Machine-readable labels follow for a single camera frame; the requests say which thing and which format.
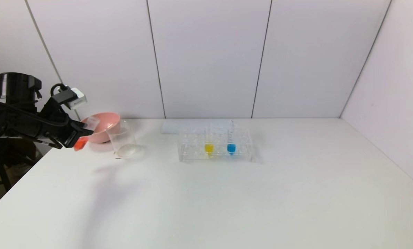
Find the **clear plastic cup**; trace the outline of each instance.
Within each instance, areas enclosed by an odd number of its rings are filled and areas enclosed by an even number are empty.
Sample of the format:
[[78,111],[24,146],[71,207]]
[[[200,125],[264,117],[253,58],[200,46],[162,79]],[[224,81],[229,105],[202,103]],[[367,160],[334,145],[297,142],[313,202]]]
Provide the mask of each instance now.
[[107,130],[106,133],[109,135],[117,156],[128,158],[140,150],[140,147],[135,142],[132,126],[126,120],[121,120],[116,126]]

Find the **yellow liquid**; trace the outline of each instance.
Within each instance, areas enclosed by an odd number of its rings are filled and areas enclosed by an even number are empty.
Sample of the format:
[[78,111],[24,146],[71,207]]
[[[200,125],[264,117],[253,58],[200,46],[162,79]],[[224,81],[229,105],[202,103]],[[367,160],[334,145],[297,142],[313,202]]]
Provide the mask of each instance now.
[[208,154],[208,156],[211,156],[211,154],[214,151],[214,145],[213,144],[205,144],[205,152]]

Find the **white wall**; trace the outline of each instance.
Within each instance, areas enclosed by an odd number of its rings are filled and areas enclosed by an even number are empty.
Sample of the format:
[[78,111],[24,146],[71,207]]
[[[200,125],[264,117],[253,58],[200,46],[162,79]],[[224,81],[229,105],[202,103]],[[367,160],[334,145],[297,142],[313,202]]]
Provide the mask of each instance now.
[[338,118],[389,0],[274,0],[254,118]]
[[[0,73],[31,74],[42,81],[40,111],[50,97],[50,88],[60,83],[42,41],[22,0],[0,1]],[[74,111],[64,108],[71,118]]]
[[87,96],[81,118],[164,117],[146,0],[28,3],[63,83]]
[[413,0],[393,0],[341,116],[413,178]]
[[149,0],[167,118],[250,118],[270,0]]

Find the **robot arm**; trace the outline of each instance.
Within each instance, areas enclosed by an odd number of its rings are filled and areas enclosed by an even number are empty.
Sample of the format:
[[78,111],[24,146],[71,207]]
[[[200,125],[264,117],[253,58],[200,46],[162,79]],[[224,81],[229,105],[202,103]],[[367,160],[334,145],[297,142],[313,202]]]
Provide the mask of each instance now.
[[[59,93],[54,94],[60,86]],[[35,107],[35,94],[41,98],[39,90],[42,82],[35,77],[20,73],[0,74],[0,137],[21,137],[54,148],[71,148],[78,138],[93,132],[84,129],[84,123],[72,120],[61,105],[74,109],[86,102],[84,95],[77,89],[63,84],[51,88],[51,97],[41,110]],[[41,141],[48,138],[53,143]]]

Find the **white tabletop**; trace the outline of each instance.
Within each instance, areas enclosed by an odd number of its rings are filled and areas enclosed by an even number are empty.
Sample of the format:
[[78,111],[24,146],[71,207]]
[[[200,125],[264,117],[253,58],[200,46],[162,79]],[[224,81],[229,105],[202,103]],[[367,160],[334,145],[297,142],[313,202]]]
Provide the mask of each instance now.
[[163,120],[145,154],[51,150],[0,201],[0,248],[413,249],[413,181],[339,119],[237,120],[255,163],[178,162]]

